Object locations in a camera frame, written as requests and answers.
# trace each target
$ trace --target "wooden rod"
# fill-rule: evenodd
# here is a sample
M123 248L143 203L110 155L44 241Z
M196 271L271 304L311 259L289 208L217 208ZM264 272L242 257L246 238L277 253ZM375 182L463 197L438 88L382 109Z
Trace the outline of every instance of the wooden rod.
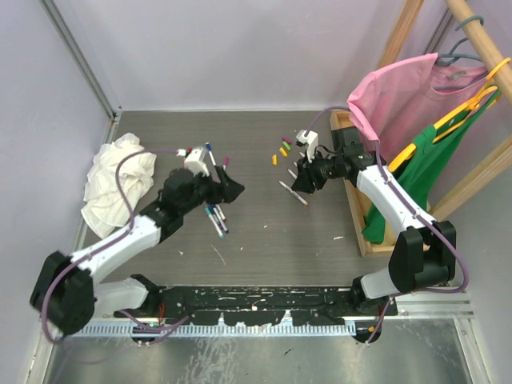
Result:
M378 61L377 68L382 68L397 61L398 55L409 36L416 17L422 8L423 0L405 0L402 12L394 24L393 31L387 39L386 47Z
M466 0L446 0L446 4L459 22L474 16L474 12L467 5ZM495 68L504 59L484 27L480 25L479 20L468 22L463 29L488 70ZM512 105L512 69L508 65L504 65L496 73L494 80Z

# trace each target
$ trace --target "pink shirt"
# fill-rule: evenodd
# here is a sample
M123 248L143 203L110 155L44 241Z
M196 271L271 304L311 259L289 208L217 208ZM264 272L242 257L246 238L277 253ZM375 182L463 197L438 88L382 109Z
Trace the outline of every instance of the pink shirt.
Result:
M385 66L364 77L350 94L350 120L369 141L380 140L380 151L390 162L430 124L467 101L485 84L484 66L438 66L438 54L426 54ZM435 90L439 86L464 86Z

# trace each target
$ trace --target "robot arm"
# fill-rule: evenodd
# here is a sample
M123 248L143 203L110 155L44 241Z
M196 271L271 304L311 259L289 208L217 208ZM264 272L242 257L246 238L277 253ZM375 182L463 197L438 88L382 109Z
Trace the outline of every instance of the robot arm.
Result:
M152 299L155 285L143 276L135 275L122 282L102 281L133 256L166 240L181 228L183 217L195 207L204 202L230 203L244 191L244 186L229 178L221 166L215 167L220 180L215 182L203 161L205 153L204 148L192 150L184 167L170 172L158 198L135 216L133 229L128 234L130 225L69 256L54 252L46 258L30 304L41 311L46 292L61 271L93 254L57 285L48 305L48 319L64 335L69 335L80 331L92 317L116 310L147 308L151 312L155 304Z
M365 152L359 141L357 128L332 131L335 153L323 157L310 147L308 155L298 161L298 176L292 190L313 193L325 185L327 179L345 178L359 188L382 213L398 234L397 242L387 268L361 276L353 281L352 299L356 306L391 294L407 294L414 290L448 282L455 275L455 257L435 237L418 216L436 227L455 246L455 229L449 222L436 222L395 181L393 184L415 214L390 188L394 177L384 166L382 176L375 152ZM300 131L297 144L318 142L317 134Z

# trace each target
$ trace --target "white cloth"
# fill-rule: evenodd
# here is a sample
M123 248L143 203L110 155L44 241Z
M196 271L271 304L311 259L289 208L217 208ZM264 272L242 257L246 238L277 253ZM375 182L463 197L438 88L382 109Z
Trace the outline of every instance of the white cloth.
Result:
M115 184L115 170L129 154L144 150L134 134L125 134L112 144L104 144L94 156L93 166L87 174L84 194L86 205L82 216L89 228L105 238L116 227L122 227L130 218L128 209ZM126 161L119 172L123 192L133 208L153 186L154 154L140 154Z

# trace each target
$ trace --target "metal floor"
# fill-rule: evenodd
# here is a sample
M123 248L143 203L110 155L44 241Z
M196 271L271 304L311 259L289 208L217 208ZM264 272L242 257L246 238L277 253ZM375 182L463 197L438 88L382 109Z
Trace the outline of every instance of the metal floor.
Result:
M99 365L72 361L98 360ZM370 348L350 337L173 338L137 348L119 338L56 348L45 384L335 384L471 382L453 321L390 320Z

